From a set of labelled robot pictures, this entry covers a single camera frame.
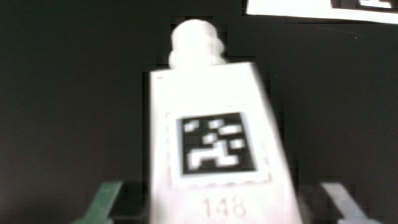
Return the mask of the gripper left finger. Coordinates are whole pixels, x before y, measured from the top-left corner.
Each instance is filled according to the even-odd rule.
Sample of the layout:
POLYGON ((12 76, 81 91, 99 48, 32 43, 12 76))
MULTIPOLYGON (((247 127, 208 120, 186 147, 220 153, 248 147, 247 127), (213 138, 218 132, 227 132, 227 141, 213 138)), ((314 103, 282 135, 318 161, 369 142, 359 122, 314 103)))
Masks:
POLYGON ((144 224, 145 184, 113 181, 99 185, 83 216, 72 224, 144 224))

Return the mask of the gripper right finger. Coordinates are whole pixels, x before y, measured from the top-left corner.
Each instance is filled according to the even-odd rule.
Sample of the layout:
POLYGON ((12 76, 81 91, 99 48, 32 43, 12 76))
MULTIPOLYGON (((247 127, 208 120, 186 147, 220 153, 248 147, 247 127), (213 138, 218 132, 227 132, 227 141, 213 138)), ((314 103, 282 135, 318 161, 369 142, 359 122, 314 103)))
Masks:
POLYGON ((339 182, 298 186, 303 224, 383 224, 371 218, 339 182))

